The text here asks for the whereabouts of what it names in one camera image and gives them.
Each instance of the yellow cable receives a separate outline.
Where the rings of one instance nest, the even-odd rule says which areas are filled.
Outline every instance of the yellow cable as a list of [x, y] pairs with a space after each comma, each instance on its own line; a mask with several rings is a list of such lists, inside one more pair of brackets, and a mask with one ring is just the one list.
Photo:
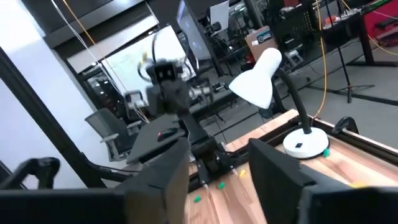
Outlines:
[[[318, 0], [316, 0], [317, 3], [317, 11], [318, 11], [318, 21], [319, 21], [319, 31], [322, 31], [322, 22], [321, 22], [321, 12], [319, 10], [319, 2]], [[322, 59], [323, 59], [323, 73], [324, 73], [324, 87], [323, 87], [323, 98], [322, 98], [322, 102], [321, 105], [319, 106], [319, 109], [317, 111], [317, 113], [315, 114], [314, 118], [318, 117], [318, 115], [321, 113], [322, 109], [323, 109], [323, 105], [325, 104], [325, 100], [326, 100], [326, 90], [327, 90], [327, 86], [328, 86], [328, 72], [326, 69], [326, 56], [325, 56], [325, 48], [323, 46], [323, 38], [322, 36], [320, 37], [320, 42], [321, 42], [321, 50], [322, 50]]]
[[[351, 10], [351, 8], [347, 5], [347, 3], [346, 3], [344, 0], [341, 0], [341, 1], [343, 2], [344, 6], [345, 6], [348, 10]], [[389, 54], [392, 54], [392, 55], [398, 55], [398, 53], [391, 52], [391, 51], [389, 51], [389, 50], [387, 50], [387, 49], [382, 48], [376, 41], [374, 41], [374, 39], [373, 39], [369, 34], [368, 34], [368, 37], [369, 37], [369, 39], [371, 39], [371, 41], [372, 41], [378, 48], [380, 48], [381, 50], [383, 50], [383, 51], [385, 51], [385, 52], [387, 52], [387, 53], [389, 53]]]
[[[95, 48], [97, 48], [98, 52], [101, 54], [102, 56], [102, 60], [104, 60], [107, 64], [108, 67], [111, 68], [112, 72], [116, 75], [116, 77], [118, 78], [120, 84], [122, 84], [124, 90], [127, 91], [127, 88], [124, 86], [123, 82], [120, 80], [118, 74], [113, 70], [113, 67], [108, 63], [108, 61], [105, 59], [104, 54], [100, 51], [100, 48], [97, 46], [97, 44], [95, 43], [95, 41], [91, 38], [91, 35], [89, 35], [89, 33], [87, 32], [87, 30], [84, 28], [83, 24], [81, 24], [81, 22], [79, 21], [79, 19], [77, 18], [77, 16], [75, 15], [75, 13], [72, 11], [72, 9], [69, 7], [68, 3], [66, 0], [63, 0], [63, 3], [65, 4], [65, 6], [68, 8], [69, 12], [72, 14], [72, 16], [76, 19], [77, 23], [79, 23], [79, 26], [84, 30], [85, 34], [87, 35], [87, 37], [90, 39], [91, 43], [94, 45]], [[148, 118], [145, 116], [145, 114], [141, 111], [141, 109], [139, 108], [139, 112], [137, 113], [141, 113], [141, 115], [145, 118], [144, 121], [149, 122]]]

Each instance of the tripod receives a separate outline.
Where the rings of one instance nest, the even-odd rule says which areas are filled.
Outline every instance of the tripod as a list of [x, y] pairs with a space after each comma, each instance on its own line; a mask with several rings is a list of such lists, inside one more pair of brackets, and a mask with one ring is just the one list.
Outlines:
[[[336, 3], [338, 6], [339, 13], [342, 13], [343, 11], [341, 10], [341, 8], [342, 8], [341, 1], [337, 0]], [[330, 10], [329, 10], [329, 5], [327, 3], [326, 3], [326, 10], [328, 12], [329, 20], [332, 21]], [[331, 29], [333, 29], [333, 26], [334, 26], [333, 22], [331, 22], [330, 24], [331, 24]], [[340, 56], [341, 65], [343, 67], [344, 76], [346, 78], [347, 87], [341, 88], [339, 90], [326, 89], [326, 91], [329, 93], [334, 93], [334, 94], [339, 94], [339, 95], [346, 94], [347, 95], [347, 103], [351, 103], [352, 99], [353, 99], [353, 88], [361, 88], [363, 90], [363, 89], [367, 89], [367, 88], [372, 88], [372, 87], [374, 87], [374, 85], [351, 85], [351, 82], [349, 80], [349, 76], [347, 73], [346, 65], [344, 62], [343, 54], [341, 53], [340, 46], [337, 47], [337, 50], [338, 50], [338, 54]], [[317, 86], [310, 86], [310, 88], [315, 89], [315, 90], [323, 90], [322, 88], [319, 88]]]

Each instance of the white desk lamp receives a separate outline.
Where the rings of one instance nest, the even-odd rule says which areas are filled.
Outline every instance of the white desk lamp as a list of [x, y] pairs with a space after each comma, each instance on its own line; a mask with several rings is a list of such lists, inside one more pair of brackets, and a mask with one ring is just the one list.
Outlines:
[[[279, 50], [268, 48], [261, 54], [253, 69], [238, 75], [229, 84], [229, 89], [244, 100], [264, 109], [268, 109], [272, 99], [271, 78], [282, 61]], [[311, 128], [310, 120], [303, 102], [290, 77], [281, 72], [279, 77], [290, 90], [299, 113], [302, 128], [289, 133], [283, 145], [288, 155], [297, 159], [308, 159], [321, 154], [328, 146], [326, 133], [319, 128]]]

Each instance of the wooden table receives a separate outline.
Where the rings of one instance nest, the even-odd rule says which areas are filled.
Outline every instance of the wooden table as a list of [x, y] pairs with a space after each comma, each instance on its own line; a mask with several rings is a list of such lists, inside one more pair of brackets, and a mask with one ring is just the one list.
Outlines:
[[[295, 110], [290, 110], [229, 143], [226, 148], [228, 151], [237, 150], [245, 146], [250, 138], [259, 138], [297, 115]], [[397, 149], [360, 137], [398, 152]], [[318, 157], [303, 163], [346, 184], [398, 186], [398, 167], [335, 138], [330, 138], [329, 157]], [[236, 170], [238, 174], [245, 170], [246, 174], [242, 177], [235, 174], [225, 175], [212, 182], [208, 189], [202, 187], [187, 196], [185, 223], [266, 223], [251, 180], [249, 164], [246, 163]], [[196, 167], [191, 166], [190, 174], [194, 172]], [[218, 189], [218, 184], [221, 182], [225, 183], [222, 190]], [[197, 196], [201, 197], [201, 201], [195, 203], [194, 199]]]

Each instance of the lamp arm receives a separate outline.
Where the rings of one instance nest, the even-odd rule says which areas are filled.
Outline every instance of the lamp arm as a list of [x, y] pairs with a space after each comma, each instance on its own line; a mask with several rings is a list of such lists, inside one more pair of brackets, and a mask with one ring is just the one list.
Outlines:
[[296, 105], [298, 115], [300, 116], [304, 134], [310, 134], [311, 131], [311, 126], [310, 126], [310, 120], [307, 116], [307, 112], [305, 111], [303, 101], [301, 100], [299, 96], [299, 92], [297, 91], [296, 87], [294, 86], [292, 79], [289, 77], [288, 74], [286, 74], [283, 70], [279, 69], [280, 72], [279, 77], [282, 79], [282, 81], [286, 84], [287, 88], [290, 90], [290, 94], [292, 95], [293, 102]]

